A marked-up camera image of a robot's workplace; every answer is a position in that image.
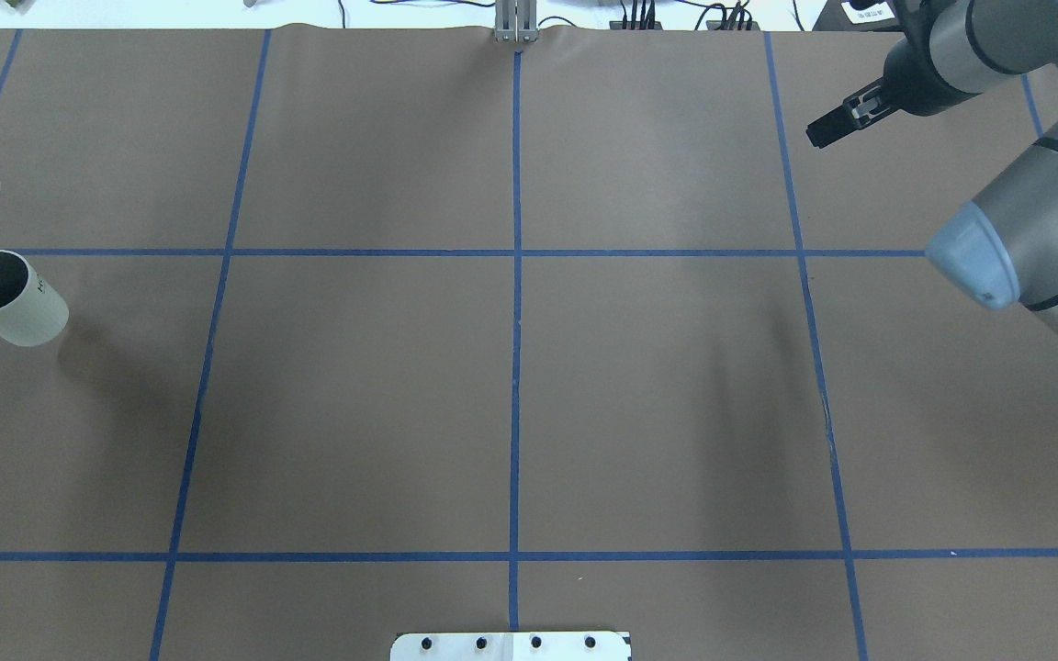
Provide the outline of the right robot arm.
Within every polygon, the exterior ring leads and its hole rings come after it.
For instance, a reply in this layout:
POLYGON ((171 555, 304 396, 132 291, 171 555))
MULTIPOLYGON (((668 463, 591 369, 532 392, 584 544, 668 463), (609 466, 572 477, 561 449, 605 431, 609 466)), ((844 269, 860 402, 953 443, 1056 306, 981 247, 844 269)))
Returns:
MULTIPOLYGON (((936 116, 1004 81, 1058 70, 1058 1, 894 1, 902 41, 881 78, 806 127, 826 148, 895 112, 936 116)), ((946 279, 992 310, 1021 305, 1058 335, 1058 122, 965 202, 925 247, 946 279)))

